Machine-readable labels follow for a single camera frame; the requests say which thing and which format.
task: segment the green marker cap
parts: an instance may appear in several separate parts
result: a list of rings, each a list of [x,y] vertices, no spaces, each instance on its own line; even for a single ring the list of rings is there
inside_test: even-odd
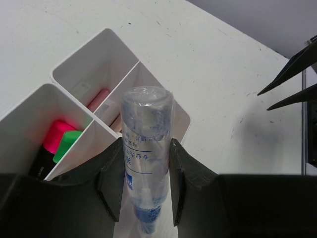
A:
[[[74,144],[77,138],[81,135],[81,133],[82,132],[78,130],[71,130],[64,133],[56,154],[53,157],[53,161],[55,163],[58,163],[60,161],[60,159],[64,156],[64,154],[66,154],[72,144]]]

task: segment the white table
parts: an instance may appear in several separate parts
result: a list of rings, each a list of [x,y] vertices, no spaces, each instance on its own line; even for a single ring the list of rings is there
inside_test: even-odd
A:
[[[0,116],[108,27],[190,115],[193,157],[216,173],[301,173],[301,104],[266,111],[301,76],[257,97],[287,59],[184,0],[5,0],[0,25]],[[166,203],[157,237],[177,237]]]

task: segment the pink cap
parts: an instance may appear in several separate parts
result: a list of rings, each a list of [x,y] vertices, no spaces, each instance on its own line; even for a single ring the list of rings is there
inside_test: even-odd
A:
[[[52,154],[55,154],[64,133],[70,130],[76,129],[62,120],[54,121],[46,134],[43,147]]]

